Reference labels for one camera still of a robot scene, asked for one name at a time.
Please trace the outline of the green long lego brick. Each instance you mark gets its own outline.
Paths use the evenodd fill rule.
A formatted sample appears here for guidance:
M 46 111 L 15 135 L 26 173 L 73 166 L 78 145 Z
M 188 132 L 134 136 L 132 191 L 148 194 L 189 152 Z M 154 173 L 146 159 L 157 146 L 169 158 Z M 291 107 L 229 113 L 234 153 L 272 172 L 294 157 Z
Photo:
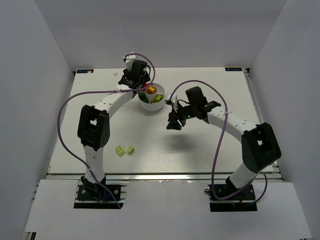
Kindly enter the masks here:
M 138 97 L 139 97 L 139 99 L 140 99 L 142 102 L 144 102 L 144 103 L 146 103 L 146 104 L 149 103 L 149 100 L 147 99 L 147 96 L 146 96 L 146 93 L 145 93 L 145 92 L 139 92 L 139 93 L 138 93 Z

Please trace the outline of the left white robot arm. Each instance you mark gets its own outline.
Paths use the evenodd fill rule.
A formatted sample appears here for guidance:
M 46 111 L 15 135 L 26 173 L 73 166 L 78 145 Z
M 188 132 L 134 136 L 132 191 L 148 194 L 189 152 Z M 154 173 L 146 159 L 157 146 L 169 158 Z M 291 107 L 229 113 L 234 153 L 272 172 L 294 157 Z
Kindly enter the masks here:
M 151 67 L 143 60 L 126 60 L 126 69 L 118 82 L 116 92 L 108 94 L 95 105 L 81 109 L 77 136 L 83 145 L 85 162 L 89 168 L 81 178 L 86 186 L 105 183 L 103 170 L 104 146 L 110 139 L 110 119 L 125 103 L 130 101 L 150 79 Z

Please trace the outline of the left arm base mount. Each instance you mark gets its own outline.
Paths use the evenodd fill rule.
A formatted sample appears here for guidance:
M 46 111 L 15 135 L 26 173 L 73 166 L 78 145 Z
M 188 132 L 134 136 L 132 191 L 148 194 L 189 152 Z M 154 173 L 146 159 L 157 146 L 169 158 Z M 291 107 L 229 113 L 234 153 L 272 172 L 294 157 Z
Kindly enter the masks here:
M 124 184 L 107 184 L 106 187 L 112 192 L 118 204 L 106 189 L 103 188 L 102 192 L 97 193 L 79 182 L 75 193 L 73 208 L 120 210 L 125 203 L 127 186 Z

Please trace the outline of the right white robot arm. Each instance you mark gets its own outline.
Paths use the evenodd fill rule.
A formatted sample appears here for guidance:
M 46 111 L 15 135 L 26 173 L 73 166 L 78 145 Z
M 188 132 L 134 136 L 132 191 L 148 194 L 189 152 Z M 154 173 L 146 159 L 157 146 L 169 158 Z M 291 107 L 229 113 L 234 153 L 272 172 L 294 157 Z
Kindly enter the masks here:
M 262 170 L 281 156 L 281 150 L 270 124 L 251 123 L 226 111 L 216 101 L 207 101 L 200 87 L 186 90 L 188 101 L 179 103 L 176 94 L 167 93 L 165 103 L 171 106 L 168 130 L 181 130 L 186 121 L 197 118 L 228 133 L 241 144 L 242 164 L 225 181 L 225 193 L 219 198 L 233 197 L 244 189 Z

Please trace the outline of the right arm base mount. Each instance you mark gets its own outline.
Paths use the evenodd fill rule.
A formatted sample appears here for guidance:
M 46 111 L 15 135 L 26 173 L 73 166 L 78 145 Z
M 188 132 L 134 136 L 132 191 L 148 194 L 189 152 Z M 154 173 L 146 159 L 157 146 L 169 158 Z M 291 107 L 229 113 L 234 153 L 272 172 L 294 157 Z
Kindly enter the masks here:
M 204 193 L 209 197 L 210 211 L 213 213 L 231 213 L 231 212 L 257 212 L 255 191 L 252 185 L 237 195 L 226 200 L 218 200 L 212 193 L 212 185 L 209 184 Z

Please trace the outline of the orange lego brick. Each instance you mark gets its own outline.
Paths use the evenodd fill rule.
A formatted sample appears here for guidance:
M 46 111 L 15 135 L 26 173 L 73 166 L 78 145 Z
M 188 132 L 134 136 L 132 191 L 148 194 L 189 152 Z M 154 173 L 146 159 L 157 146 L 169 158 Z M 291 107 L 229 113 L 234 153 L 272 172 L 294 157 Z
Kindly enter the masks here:
M 157 88 L 154 87 L 154 86 L 149 86 L 147 89 L 146 89 L 146 93 L 148 95 L 154 95 L 157 93 Z

